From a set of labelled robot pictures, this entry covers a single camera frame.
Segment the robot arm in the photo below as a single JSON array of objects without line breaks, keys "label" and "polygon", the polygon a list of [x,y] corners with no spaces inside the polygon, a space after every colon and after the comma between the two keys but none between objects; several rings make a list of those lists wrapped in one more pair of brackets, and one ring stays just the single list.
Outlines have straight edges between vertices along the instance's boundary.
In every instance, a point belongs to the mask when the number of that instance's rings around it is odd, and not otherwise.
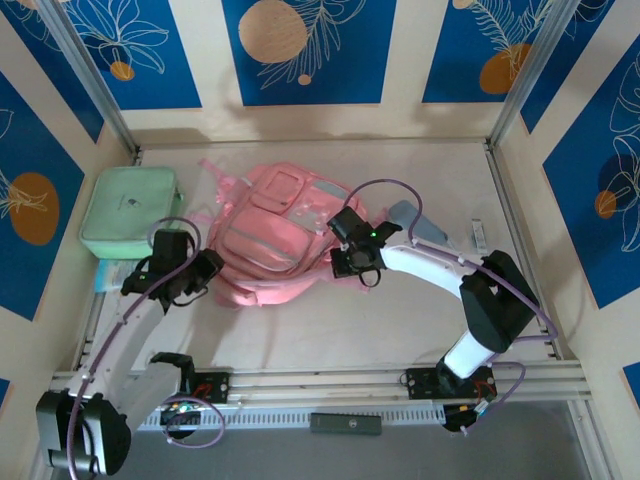
[{"label": "robot arm", "polygon": [[[101,355],[102,346],[120,324],[117,341],[110,343],[101,357],[92,381],[84,392],[75,434],[75,459],[79,471],[115,474],[127,456],[131,434],[153,410],[178,392],[195,389],[195,369],[191,357],[174,353],[155,355],[142,375],[129,379],[129,372],[145,341],[160,323],[174,300],[206,288],[224,262],[213,250],[197,252],[195,260],[180,274],[156,288],[140,303],[128,320],[124,313],[140,295],[187,260],[191,236],[179,230],[159,230],[152,255],[140,262],[125,281],[122,301],[92,354],[61,391],[48,391],[36,407],[40,445],[47,463],[68,468],[66,436],[70,411],[89,365]],[[149,264],[143,271],[144,264]]]},{"label": "robot arm", "polygon": [[[457,258],[456,252],[432,244],[421,249],[408,241],[398,225],[384,222],[374,229],[346,207],[330,220],[329,228],[342,243],[341,248],[331,251],[336,278],[358,275],[364,283],[366,272],[380,275],[383,269],[396,270],[433,283],[461,300],[467,331],[423,379],[430,392],[425,398],[465,398],[470,383],[486,377],[483,366],[506,352],[534,317],[529,307],[488,276],[461,261],[446,259]],[[506,253],[496,250],[488,257],[473,260],[538,303]]]}]

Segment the green pouch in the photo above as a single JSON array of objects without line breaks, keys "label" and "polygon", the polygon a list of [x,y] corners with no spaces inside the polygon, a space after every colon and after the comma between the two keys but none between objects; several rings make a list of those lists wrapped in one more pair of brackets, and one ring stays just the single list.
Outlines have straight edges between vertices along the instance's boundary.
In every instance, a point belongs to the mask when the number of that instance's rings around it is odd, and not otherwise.
[{"label": "green pouch", "polygon": [[105,170],[93,190],[80,241],[98,258],[147,257],[151,255],[149,229],[161,218],[179,215],[183,199],[170,168]]}]

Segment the light blue cloth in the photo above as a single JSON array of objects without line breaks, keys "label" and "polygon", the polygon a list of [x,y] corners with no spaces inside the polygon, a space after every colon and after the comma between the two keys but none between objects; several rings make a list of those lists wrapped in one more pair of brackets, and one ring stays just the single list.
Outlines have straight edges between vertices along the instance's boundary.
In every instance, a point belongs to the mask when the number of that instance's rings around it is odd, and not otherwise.
[{"label": "light blue cloth", "polygon": [[[407,200],[402,200],[389,209],[389,220],[400,225],[404,230],[408,230],[417,214],[416,207]],[[428,242],[445,247],[449,246],[449,236],[424,214],[420,215],[420,219],[413,229],[413,234]]]}]

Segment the blue sticker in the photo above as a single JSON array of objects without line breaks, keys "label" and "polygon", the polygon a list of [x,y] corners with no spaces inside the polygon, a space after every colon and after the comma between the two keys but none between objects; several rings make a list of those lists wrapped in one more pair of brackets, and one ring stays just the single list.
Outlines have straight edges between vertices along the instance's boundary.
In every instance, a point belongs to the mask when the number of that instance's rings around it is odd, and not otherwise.
[{"label": "blue sticker", "polygon": [[598,306],[640,287],[640,37],[544,170]]},{"label": "blue sticker", "polygon": [[640,363],[634,363],[623,368],[624,375],[627,377],[631,392],[636,399],[638,407],[640,407]]},{"label": "blue sticker", "polygon": [[83,178],[0,74],[0,306],[33,320]]},{"label": "blue sticker", "polygon": [[34,1],[0,0],[0,10],[91,139],[97,142],[104,119],[44,26]]},{"label": "blue sticker", "polygon": [[62,5],[122,110],[202,106],[168,0]]},{"label": "blue sticker", "polygon": [[615,0],[582,0],[520,113],[533,132]]},{"label": "blue sticker", "polygon": [[[584,0],[581,8],[586,11],[593,3]],[[422,101],[503,101],[553,4],[554,0],[449,0]],[[573,19],[567,32],[580,28],[579,19]]]},{"label": "blue sticker", "polygon": [[380,103],[395,0],[223,0],[245,106]]}]

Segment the pink backpack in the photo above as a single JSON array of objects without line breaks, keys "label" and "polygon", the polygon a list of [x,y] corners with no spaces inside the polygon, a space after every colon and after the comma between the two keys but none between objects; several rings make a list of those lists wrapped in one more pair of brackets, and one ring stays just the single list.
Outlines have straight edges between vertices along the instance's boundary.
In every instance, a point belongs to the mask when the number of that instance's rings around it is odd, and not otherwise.
[{"label": "pink backpack", "polygon": [[[243,178],[206,159],[200,165],[216,175],[223,204],[207,240],[225,261],[212,281],[218,303],[280,304],[321,279],[366,291],[358,279],[335,280],[331,270],[329,250],[338,241],[326,224],[342,209],[348,187],[290,163],[259,165]],[[349,205],[366,218],[358,197]]]}]

